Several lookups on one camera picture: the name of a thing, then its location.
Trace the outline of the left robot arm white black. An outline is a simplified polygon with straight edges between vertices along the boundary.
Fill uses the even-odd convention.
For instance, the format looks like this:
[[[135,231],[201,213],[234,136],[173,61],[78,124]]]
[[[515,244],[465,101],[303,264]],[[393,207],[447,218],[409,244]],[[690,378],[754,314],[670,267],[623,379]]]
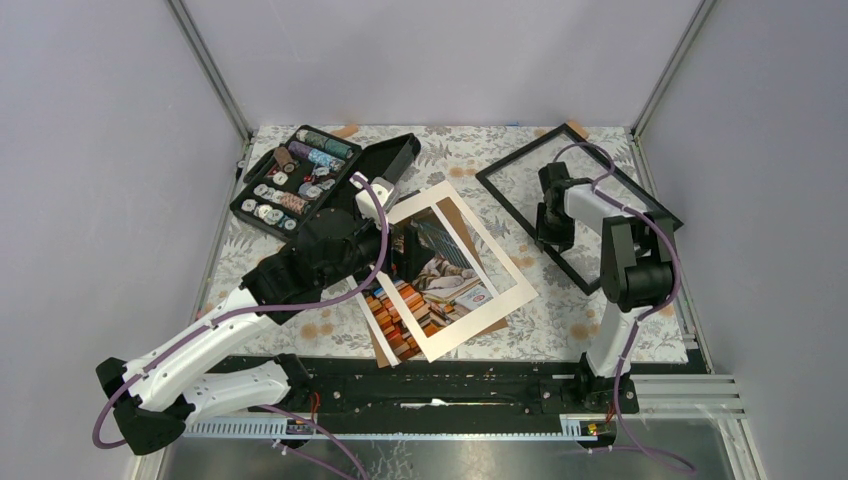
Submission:
[[[299,238],[263,260],[195,324],[130,361],[110,357],[96,368],[107,397],[92,428],[99,449],[128,446],[138,456],[163,449],[204,420],[280,404],[296,411],[309,401],[309,374],[294,355],[240,371],[212,369],[236,349],[303,311],[359,295],[388,271],[388,214],[397,188],[354,174],[352,211],[324,209]]]

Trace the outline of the black picture frame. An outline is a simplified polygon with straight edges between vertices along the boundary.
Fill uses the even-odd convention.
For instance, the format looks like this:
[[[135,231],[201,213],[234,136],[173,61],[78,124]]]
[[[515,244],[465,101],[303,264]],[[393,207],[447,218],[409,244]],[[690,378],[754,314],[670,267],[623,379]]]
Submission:
[[[527,235],[534,237],[537,204],[543,201],[538,171],[553,162],[561,149],[567,147],[569,150],[559,161],[577,178],[594,179],[609,168],[610,162],[601,152],[588,146],[588,141],[565,123],[484,168],[476,178]],[[620,149],[609,148],[608,152],[615,160],[616,171],[601,182],[601,187],[631,205],[667,214],[675,231],[682,228],[684,222],[648,189],[643,165],[634,156],[632,146],[625,143]],[[575,233],[572,249],[557,253],[553,248],[544,246],[541,251],[582,293],[591,295],[600,289],[598,234],[580,228]]]

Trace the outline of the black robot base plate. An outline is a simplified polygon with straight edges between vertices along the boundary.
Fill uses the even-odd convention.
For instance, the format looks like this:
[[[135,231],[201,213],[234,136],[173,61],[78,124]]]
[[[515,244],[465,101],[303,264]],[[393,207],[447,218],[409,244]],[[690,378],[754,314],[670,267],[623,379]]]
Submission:
[[[328,426],[485,431],[497,424],[536,430],[556,416],[604,421],[611,410],[572,397],[577,362],[410,361],[379,368],[372,360],[308,357],[307,375],[278,408]]]

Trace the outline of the brown cardboard backing board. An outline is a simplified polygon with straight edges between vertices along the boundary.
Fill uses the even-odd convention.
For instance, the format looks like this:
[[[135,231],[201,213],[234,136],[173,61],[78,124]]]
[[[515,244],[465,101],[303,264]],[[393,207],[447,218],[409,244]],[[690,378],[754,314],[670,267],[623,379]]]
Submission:
[[[369,333],[380,367],[415,357],[433,361],[481,333],[506,326],[485,320],[479,309],[505,289],[484,269],[491,252],[479,251],[479,235],[449,198],[391,225],[384,275],[362,294]]]

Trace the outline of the cream paper mat board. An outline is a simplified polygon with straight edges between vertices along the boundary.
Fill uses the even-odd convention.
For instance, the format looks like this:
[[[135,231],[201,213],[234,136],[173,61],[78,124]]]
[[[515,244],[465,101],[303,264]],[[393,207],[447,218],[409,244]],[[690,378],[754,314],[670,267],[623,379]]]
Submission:
[[[379,366],[437,360],[538,293],[448,182],[389,212],[384,271],[359,297]]]

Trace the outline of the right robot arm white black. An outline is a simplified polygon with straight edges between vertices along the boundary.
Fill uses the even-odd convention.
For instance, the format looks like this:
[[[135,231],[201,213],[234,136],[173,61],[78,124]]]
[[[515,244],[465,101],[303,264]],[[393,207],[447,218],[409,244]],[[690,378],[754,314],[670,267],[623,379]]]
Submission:
[[[605,193],[597,180],[571,176],[562,162],[542,167],[543,200],[535,240],[558,253],[575,244],[578,224],[600,236],[600,288],[606,307],[598,335],[581,355],[572,388],[589,412],[617,410],[625,396],[632,350],[645,318],[665,308],[680,289],[673,222]]]

